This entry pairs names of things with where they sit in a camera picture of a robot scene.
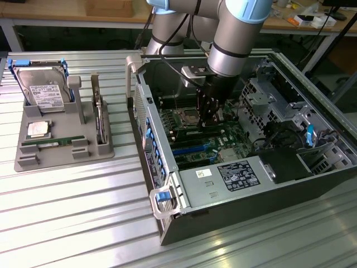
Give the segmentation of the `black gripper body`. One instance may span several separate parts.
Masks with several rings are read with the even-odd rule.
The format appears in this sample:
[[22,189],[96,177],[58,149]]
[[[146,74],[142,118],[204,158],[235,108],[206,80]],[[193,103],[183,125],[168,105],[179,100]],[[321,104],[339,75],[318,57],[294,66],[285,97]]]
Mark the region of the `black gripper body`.
[[238,76],[207,76],[205,80],[205,94],[210,98],[225,101],[231,96],[238,80]]

